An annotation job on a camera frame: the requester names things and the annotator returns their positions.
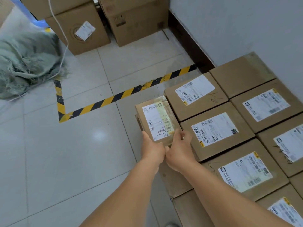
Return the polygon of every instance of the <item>finger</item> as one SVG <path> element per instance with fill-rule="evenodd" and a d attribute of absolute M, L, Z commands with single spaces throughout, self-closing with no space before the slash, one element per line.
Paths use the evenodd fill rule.
<path fill-rule="evenodd" d="M 143 140 L 150 140 L 149 135 L 145 131 L 142 131 L 142 135 L 143 135 Z"/>
<path fill-rule="evenodd" d="M 189 133 L 189 131 L 182 131 L 181 135 L 183 136 L 183 141 L 190 144 L 192 135 Z"/>
<path fill-rule="evenodd" d="M 165 148 L 165 152 L 166 152 L 166 153 L 170 150 L 170 148 L 169 148 L 168 146 L 166 146 L 166 147 L 164 147 L 164 148 Z"/>
<path fill-rule="evenodd" d="M 172 141 L 173 143 L 176 142 L 176 141 L 180 141 L 181 140 L 181 130 L 180 129 L 177 129 L 175 131 L 175 134 L 174 134 L 174 140 Z"/>

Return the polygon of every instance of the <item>floor marking tape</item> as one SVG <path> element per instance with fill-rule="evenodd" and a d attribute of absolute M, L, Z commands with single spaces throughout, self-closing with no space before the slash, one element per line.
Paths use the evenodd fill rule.
<path fill-rule="evenodd" d="M 86 114 L 86 113 L 89 113 L 93 110 L 96 110 L 98 108 L 101 108 L 101 107 L 104 107 L 106 105 L 109 105 L 111 103 L 114 103 L 120 99 L 123 99 L 125 97 L 128 97 L 130 95 L 133 95 L 139 91 L 143 91 L 145 89 L 148 89 L 150 87 L 153 87 L 157 84 L 161 84 L 165 81 L 168 81 L 168 80 L 171 80 L 175 77 L 178 77 L 178 76 L 181 76 L 181 75 L 184 75 L 188 72 L 191 72 L 193 70 L 196 70 L 197 67 L 193 64 L 191 66 L 188 66 L 188 67 L 185 67 L 185 68 L 182 68 L 180 70 L 177 70 L 175 72 L 172 72 L 172 73 L 169 73 L 163 77 L 159 77 L 155 80 L 151 80 L 147 83 L 145 83 L 144 85 L 139 85 L 137 87 L 133 87 L 131 89 L 128 89 L 126 91 L 123 91 L 117 95 L 114 95 L 114 96 L 111 96 L 107 99 L 104 99 L 104 100 L 101 100 L 99 102 L 96 102 L 96 103 L 93 103 L 91 105 L 88 105 L 86 107 L 83 107 L 83 108 L 80 108 L 78 110 L 75 110 L 75 111 L 72 111 L 70 113 L 66 113 L 65 112 L 65 105 L 64 105 L 64 99 L 63 99 L 63 96 L 62 96 L 62 87 L 61 87 L 61 81 L 59 78 L 56 78 L 54 83 L 55 83 L 55 89 L 56 89 L 56 95 L 57 95 L 57 108 L 58 108 L 58 115 L 59 115 L 59 123 L 63 123 L 63 122 L 66 122 L 70 119 L 73 119 L 73 118 L 76 118 L 80 115 L 83 115 L 83 114 Z"/>

